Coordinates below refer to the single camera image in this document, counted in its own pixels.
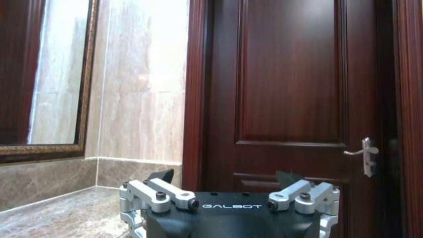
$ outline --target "door molding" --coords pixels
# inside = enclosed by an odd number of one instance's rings
[[[396,76],[406,237],[423,237],[423,16],[422,0],[397,0]]]
[[[213,39],[211,0],[191,0],[189,26],[189,58],[186,118],[183,146],[183,189],[202,189],[205,101],[207,82],[209,42]]]

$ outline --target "door handle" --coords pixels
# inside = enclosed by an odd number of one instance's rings
[[[365,168],[365,174],[372,177],[376,174],[376,168],[377,168],[377,162],[374,161],[376,155],[380,153],[380,149],[377,147],[373,147],[373,141],[368,137],[362,141],[364,149],[356,152],[345,151],[346,155],[361,155],[364,154],[364,168]]]

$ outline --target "mirror frame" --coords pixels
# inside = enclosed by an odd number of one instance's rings
[[[89,4],[75,142],[74,144],[0,146],[0,164],[85,156],[99,0],[90,0]]]

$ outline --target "black screw head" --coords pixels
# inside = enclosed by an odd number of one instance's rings
[[[166,199],[166,192],[162,192],[162,191],[157,192],[157,199],[158,200]]]
[[[267,207],[269,207],[269,209],[270,209],[271,212],[278,211],[278,204],[277,204],[275,202],[270,201],[270,202],[267,203]]]
[[[302,194],[300,195],[301,199],[304,199],[305,201],[310,201],[312,196],[309,192],[302,192]]]
[[[199,208],[201,206],[201,202],[197,200],[197,199],[191,199],[189,201],[189,210],[190,211],[197,211],[197,209]]]

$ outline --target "marble countertop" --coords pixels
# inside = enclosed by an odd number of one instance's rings
[[[94,187],[2,212],[0,237],[130,238],[119,215],[119,190]]]

